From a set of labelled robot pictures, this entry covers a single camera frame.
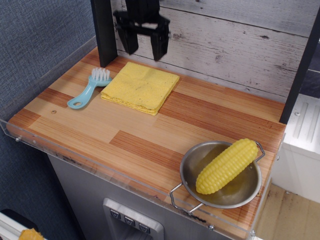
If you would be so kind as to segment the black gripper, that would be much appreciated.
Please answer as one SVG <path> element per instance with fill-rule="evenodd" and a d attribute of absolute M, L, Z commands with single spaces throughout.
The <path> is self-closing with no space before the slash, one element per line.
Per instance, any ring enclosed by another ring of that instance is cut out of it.
<path fill-rule="evenodd" d="M 126 10 L 116 10 L 116 29 L 129 55 L 138 48 L 138 36 L 150 36 L 153 59 L 159 61 L 168 52 L 170 20 L 160 15 L 158 0 L 127 0 Z"/>

